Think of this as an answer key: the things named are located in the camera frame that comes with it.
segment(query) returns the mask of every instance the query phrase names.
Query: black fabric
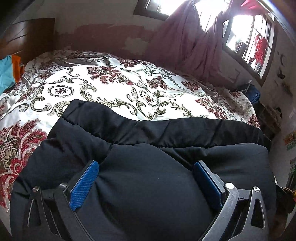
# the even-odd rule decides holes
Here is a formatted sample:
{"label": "black fabric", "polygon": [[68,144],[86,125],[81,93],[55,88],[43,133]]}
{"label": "black fabric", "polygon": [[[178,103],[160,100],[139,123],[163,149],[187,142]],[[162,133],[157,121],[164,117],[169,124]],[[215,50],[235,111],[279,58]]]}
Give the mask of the black fabric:
{"label": "black fabric", "polygon": [[259,186],[272,217],[276,188],[264,139],[261,130],[238,121],[134,121],[74,100],[14,183],[12,235],[21,240],[34,186],[55,188],[89,160],[98,161],[100,171],[78,216],[95,240],[198,240],[214,215],[191,173],[198,160],[237,188]]}

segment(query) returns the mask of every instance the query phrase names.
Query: bed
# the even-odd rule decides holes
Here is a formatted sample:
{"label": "bed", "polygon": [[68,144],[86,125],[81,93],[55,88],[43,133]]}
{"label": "bed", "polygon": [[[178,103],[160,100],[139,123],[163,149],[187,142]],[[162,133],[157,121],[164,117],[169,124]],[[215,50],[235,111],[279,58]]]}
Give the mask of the bed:
{"label": "bed", "polygon": [[132,120],[201,117],[260,128],[241,92],[109,53],[44,52],[26,64],[22,80],[0,96],[0,218],[8,230],[15,179],[74,99],[101,103]]}

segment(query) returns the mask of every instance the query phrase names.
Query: red curtain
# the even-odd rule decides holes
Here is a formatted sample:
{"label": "red curtain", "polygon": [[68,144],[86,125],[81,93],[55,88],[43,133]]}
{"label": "red curtain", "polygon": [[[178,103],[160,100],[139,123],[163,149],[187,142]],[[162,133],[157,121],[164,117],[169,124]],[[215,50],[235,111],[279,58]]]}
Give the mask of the red curtain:
{"label": "red curtain", "polygon": [[219,70],[222,54],[223,23],[236,15],[267,13],[256,0],[231,0],[219,13],[213,26],[203,31],[195,1],[185,1],[157,31],[144,60],[170,70],[178,70],[209,81]]}

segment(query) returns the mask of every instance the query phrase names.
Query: tied curtain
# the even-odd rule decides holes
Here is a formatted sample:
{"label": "tied curtain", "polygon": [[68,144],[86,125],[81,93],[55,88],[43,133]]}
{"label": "tied curtain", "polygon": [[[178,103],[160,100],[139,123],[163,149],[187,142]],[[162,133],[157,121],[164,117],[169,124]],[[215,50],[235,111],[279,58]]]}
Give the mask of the tied curtain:
{"label": "tied curtain", "polygon": [[256,0],[231,0],[214,24],[203,31],[194,4],[185,1],[156,32],[144,60],[211,82],[219,71],[223,23],[236,15],[260,15],[268,11]]}

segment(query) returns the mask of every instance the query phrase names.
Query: blue gripper pad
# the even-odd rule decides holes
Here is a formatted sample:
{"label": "blue gripper pad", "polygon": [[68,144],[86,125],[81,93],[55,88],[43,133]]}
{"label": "blue gripper pad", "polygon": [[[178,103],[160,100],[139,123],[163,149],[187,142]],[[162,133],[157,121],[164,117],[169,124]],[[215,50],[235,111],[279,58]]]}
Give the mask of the blue gripper pad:
{"label": "blue gripper pad", "polygon": [[72,211],[82,206],[92,184],[99,174],[99,164],[93,161],[83,173],[71,191],[70,207]]}
{"label": "blue gripper pad", "polygon": [[219,211],[223,206],[222,194],[199,162],[193,166],[193,175],[208,205],[215,211]]}

